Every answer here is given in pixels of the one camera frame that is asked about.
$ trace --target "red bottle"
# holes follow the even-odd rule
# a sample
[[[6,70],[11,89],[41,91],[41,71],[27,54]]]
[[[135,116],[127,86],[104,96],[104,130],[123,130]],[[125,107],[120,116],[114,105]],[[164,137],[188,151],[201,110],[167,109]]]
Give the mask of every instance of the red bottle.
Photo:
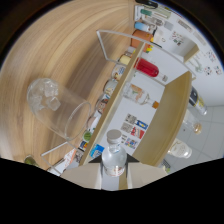
[[[167,81],[167,76],[166,75],[162,75],[161,73],[159,73],[159,69],[157,66],[155,66],[154,64],[148,62],[147,60],[143,59],[143,58],[138,58],[135,64],[135,68],[148,75],[151,77],[161,77],[161,79],[166,82]]]

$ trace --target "yellow object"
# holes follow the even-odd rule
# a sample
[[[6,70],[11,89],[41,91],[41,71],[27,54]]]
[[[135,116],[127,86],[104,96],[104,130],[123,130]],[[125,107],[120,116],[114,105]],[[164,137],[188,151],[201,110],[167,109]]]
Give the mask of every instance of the yellow object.
[[[131,58],[129,58],[126,55],[122,55],[121,58],[120,58],[120,62],[123,63],[123,64],[125,64],[125,65],[127,65],[130,60],[131,60]]]

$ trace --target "glass bottle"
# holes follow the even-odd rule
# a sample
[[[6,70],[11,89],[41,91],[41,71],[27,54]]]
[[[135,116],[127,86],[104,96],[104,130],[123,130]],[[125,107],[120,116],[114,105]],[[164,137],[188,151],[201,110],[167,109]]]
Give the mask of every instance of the glass bottle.
[[[191,87],[189,103],[195,107],[201,115],[207,114],[207,106],[204,104],[202,97],[193,86]]]
[[[188,145],[179,139],[175,138],[173,144],[171,145],[168,154],[179,157],[179,158],[189,158],[192,154],[192,149]]]
[[[199,120],[187,109],[184,116],[183,124],[186,128],[193,131],[195,134],[201,133],[201,123]]]
[[[127,153],[121,144],[121,132],[112,129],[107,132],[108,148],[103,150],[102,162],[105,173],[111,177],[120,176],[125,169]]]
[[[150,99],[148,92],[138,86],[131,84],[130,82],[125,83],[122,95],[139,105],[149,104],[154,109],[157,109],[159,106],[159,103],[157,101]]]
[[[166,75],[161,74],[161,72],[159,72],[159,69],[157,66],[155,66],[154,64],[150,63],[149,61],[143,59],[143,58],[138,58],[135,64],[135,68],[150,76],[150,77],[160,77],[164,82],[166,82],[168,80],[168,77]]]
[[[24,163],[25,163],[25,164],[32,165],[32,166],[39,167],[39,165],[36,163],[35,159],[34,159],[31,155],[28,155],[28,156],[24,159]]]

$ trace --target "wooden table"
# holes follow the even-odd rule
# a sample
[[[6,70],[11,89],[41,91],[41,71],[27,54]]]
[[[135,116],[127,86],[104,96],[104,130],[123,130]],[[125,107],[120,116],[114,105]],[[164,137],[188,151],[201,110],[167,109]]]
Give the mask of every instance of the wooden table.
[[[37,78],[54,79],[94,107],[114,66],[105,61],[96,30],[132,34],[134,4],[134,0],[75,0],[49,11],[27,28],[0,73],[2,158],[23,162],[31,154],[42,169],[48,168],[40,154],[65,140],[32,114],[26,101],[29,84]],[[111,48],[116,55],[129,45],[119,36],[110,41],[120,46]],[[65,145],[46,159],[55,164],[71,149]]]

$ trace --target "wooden shelf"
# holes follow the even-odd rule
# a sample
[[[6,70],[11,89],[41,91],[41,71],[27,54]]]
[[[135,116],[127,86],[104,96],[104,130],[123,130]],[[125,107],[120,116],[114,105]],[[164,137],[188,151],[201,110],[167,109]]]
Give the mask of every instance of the wooden shelf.
[[[110,100],[108,101],[105,111],[102,114],[102,116],[99,120],[99,123],[97,124],[97,127],[93,132],[93,135],[91,136],[91,139],[87,145],[84,155],[82,156],[79,166],[85,165],[90,160],[92,160],[92,158],[89,156],[90,150],[93,148],[93,145],[95,143],[99,143],[100,139],[105,134],[105,131],[113,117],[114,110],[116,110],[117,106],[120,103],[121,97],[119,97],[119,96],[120,96],[121,89],[123,88],[125,81],[130,81],[132,76],[134,75],[133,67],[135,65],[137,58],[142,53],[144,46],[145,46],[145,44],[143,42],[141,42],[139,44],[133,57],[131,58],[130,62],[128,63],[120,81],[118,82],[118,84],[116,86],[116,89],[113,92],[113,95],[111,96]]]
[[[143,164],[158,166],[172,145],[186,113],[192,74],[184,73],[165,86],[160,105],[133,157]],[[127,189],[125,174],[119,178],[119,190]]]

